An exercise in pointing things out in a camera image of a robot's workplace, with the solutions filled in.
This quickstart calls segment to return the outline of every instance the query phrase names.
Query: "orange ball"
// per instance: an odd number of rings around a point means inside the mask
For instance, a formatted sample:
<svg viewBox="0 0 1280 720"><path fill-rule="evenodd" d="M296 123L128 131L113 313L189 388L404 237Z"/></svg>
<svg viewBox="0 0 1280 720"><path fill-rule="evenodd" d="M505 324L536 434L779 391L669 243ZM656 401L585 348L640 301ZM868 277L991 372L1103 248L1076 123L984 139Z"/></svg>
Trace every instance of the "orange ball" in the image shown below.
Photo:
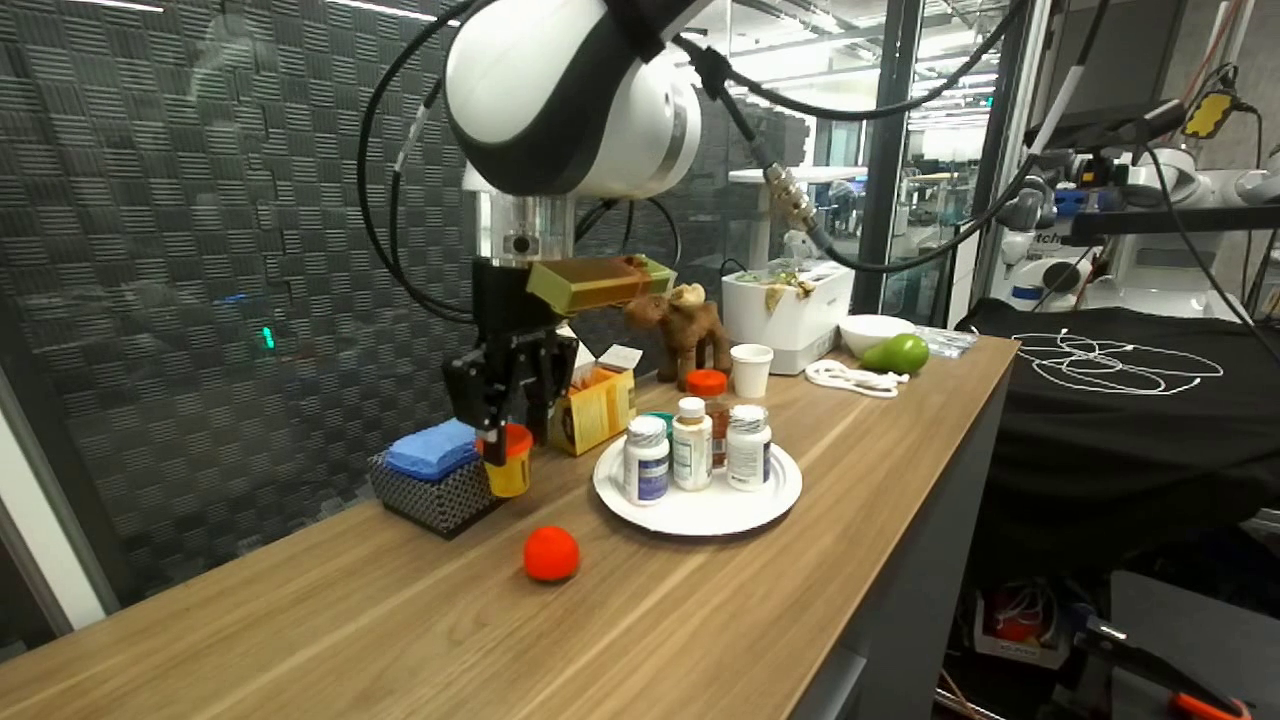
<svg viewBox="0 0 1280 720"><path fill-rule="evenodd" d="M524 576L536 585L564 585L566 576L576 576L581 554L566 529L536 529L524 542Z"/></svg>

